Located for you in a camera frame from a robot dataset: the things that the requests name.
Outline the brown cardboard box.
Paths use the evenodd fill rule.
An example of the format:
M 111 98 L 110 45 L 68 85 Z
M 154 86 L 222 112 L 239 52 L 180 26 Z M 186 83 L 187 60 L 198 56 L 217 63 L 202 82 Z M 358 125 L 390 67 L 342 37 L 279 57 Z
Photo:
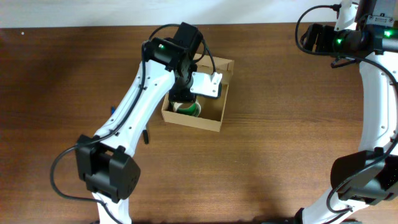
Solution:
M 175 113 L 169 102 L 169 95 L 166 94 L 161 109 L 165 122 L 220 132 L 229 90 L 229 82 L 233 76 L 234 60 L 214 57 L 214 61 L 216 71 L 223 74 L 221 80 L 221 96 L 216 100 L 198 96 L 197 100 L 201 105 L 201 113 L 198 117 L 194 117 Z

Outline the black permanent marker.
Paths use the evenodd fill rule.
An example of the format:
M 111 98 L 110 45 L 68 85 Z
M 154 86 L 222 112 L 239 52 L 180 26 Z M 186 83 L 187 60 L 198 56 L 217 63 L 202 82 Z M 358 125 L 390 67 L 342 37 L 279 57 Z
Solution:
M 144 129 L 142 130 L 142 135 L 143 135 L 144 143 L 149 144 L 149 133 L 147 131 L 147 126 L 144 126 Z

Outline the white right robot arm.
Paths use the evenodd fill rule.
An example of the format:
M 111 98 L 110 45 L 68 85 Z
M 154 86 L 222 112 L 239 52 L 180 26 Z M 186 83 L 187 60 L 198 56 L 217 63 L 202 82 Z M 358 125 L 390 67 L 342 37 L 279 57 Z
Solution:
M 344 223 L 358 210 L 397 197 L 397 2 L 342 1 L 336 24 L 312 24 L 295 36 L 306 54 L 333 58 L 333 68 L 358 64 L 363 130 L 356 153 L 338 158 L 330 188 L 294 223 Z

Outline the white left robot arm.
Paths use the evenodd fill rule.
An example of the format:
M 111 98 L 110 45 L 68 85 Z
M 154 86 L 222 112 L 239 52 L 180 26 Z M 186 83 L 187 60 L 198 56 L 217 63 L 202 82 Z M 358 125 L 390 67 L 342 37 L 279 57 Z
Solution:
M 75 146 L 78 176 L 97 204 L 100 223 L 131 223 L 129 196 L 141 170 L 134 161 L 138 140 L 160 100 L 193 103 L 197 96 L 219 97 L 220 74 L 197 72 L 194 58 L 205 45 L 197 27 L 178 24 L 173 37 L 152 33 L 142 44 L 137 75 L 107 122 L 94 136 L 80 136 Z

